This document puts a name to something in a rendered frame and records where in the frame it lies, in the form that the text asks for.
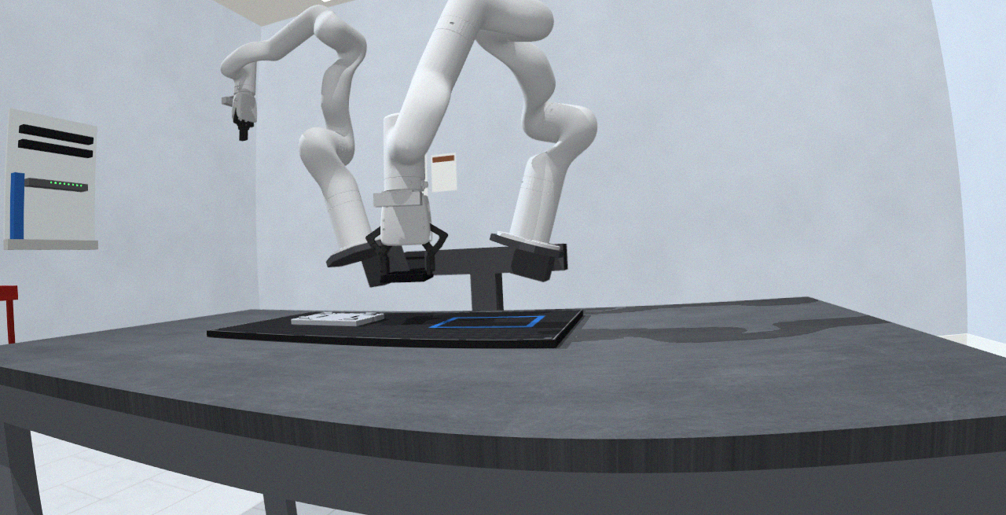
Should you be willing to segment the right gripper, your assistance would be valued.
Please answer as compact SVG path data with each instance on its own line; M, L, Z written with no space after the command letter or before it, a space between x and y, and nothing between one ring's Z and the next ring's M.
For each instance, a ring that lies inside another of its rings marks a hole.
M249 127L256 123L256 100L254 94L239 93L233 97L231 119L238 126L240 140L248 140Z

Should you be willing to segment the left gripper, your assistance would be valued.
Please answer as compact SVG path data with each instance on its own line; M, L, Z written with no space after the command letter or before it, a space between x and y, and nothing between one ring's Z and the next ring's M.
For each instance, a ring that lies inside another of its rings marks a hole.
M430 240L431 233L431 240ZM437 244L431 245L432 233L439 235ZM375 237L380 236L382 247L375 243ZM423 244L427 256L425 267L427 276L435 271L435 254L448 238L448 233L431 224L431 211L428 196L423 194L423 204L417 206L398 206L382 208L380 227L368 234L365 239L373 251L380 258L381 274L391 273L391 262L387 253L393 245ZM429 244L430 243L430 244ZM385 253L386 252L386 253Z

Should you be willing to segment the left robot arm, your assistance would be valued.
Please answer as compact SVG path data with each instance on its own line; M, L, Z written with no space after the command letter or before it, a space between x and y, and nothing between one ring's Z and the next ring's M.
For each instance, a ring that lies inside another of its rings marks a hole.
M549 59L531 42L549 36L553 25L551 10L538 0L448 0L400 113L384 118L384 190L373 194L373 207L423 204L425 153L476 41L510 68L519 83L526 135L556 143L527 161L510 233L498 235L560 250L549 240L564 179L569 164L592 145L597 118L589 108L549 102L556 76Z

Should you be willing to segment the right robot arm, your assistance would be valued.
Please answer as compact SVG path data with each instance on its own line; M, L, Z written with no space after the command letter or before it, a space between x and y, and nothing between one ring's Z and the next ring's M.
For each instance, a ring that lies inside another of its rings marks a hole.
M256 61L279 61L312 35L336 50L337 58L322 80L321 106L326 129L312 127L301 135L299 157L322 189L339 249L331 254L334 255L367 243L365 237L373 232L356 179L345 167L352 161L355 147L349 113L350 87L366 55L365 36L328 7L316 4L267 41L245 43L234 50L224 59L220 70L234 81L234 95L255 96ZM234 95L223 97L222 105L231 107Z

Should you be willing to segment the blue tape rectangle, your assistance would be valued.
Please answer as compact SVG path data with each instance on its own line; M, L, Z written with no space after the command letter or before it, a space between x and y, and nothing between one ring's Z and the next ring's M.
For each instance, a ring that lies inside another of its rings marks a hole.
M516 317L463 317L463 318L516 318ZM533 321L530 324L528 324L527 326L534 326L535 324L538 324L538 322L542 318L544 318L544 317L538 317L536 319L533 319ZM441 322L441 324L437 324L437 325L434 325L434 326L429 326L428 328L502 328L502 326L440 326L440 325L443 325L443 324L448 324L448 322L453 321L453 319L457 319L457 318L447 319L446 321Z

